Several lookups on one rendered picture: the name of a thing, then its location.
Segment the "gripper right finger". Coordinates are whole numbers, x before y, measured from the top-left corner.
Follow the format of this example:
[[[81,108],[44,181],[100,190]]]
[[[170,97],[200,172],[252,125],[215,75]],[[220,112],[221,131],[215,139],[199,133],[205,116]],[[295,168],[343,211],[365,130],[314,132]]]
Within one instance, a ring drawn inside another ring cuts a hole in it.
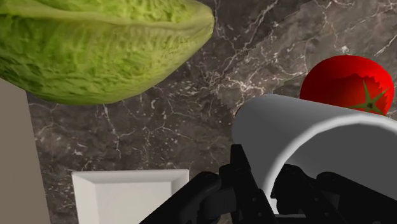
[[[397,224],[397,200],[334,172],[311,178],[285,164],[271,197],[280,224]]]

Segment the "red tomato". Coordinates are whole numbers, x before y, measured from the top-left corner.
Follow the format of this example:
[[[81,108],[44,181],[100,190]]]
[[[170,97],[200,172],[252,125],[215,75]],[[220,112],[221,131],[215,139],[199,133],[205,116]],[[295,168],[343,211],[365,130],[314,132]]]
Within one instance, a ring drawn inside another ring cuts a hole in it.
[[[337,55],[310,70],[299,97],[385,116],[393,101],[394,83],[382,66],[368,58]]]

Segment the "white square plate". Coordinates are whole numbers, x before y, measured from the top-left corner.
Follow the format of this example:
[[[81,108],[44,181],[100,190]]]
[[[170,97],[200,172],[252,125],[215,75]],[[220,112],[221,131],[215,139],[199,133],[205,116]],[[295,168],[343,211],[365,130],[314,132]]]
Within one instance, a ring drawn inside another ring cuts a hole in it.
[[[79,224],[139,224],[189,182],[189,170],[72,173]]]

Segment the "green lettuce head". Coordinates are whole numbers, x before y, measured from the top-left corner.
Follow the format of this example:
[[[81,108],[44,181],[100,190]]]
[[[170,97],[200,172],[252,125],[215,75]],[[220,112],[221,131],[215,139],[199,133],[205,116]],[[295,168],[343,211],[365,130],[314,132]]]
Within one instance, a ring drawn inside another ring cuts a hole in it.
[[[0,79],[62,104],[160,83],[212,36],[198,0],[0,0]]]

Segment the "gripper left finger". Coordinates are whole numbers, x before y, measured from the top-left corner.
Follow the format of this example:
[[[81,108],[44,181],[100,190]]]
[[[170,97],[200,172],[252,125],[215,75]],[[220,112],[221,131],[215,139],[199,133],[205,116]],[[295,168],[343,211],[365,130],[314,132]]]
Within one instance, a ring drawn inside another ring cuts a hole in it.
[[[139,224],[218,224],[227,213],[233,224],[277,224],[239,144],[218,174],[200,172]]]

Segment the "white cup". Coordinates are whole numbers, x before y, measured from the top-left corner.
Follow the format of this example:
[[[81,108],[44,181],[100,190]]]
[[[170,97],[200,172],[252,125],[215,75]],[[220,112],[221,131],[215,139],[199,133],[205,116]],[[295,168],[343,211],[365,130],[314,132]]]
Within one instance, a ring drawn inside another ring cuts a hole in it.
[[[291,164],[312,178],[335,172],[397,200],[397,121],[386,116],[265,94],[239,108],[232,137],[267,197]]]

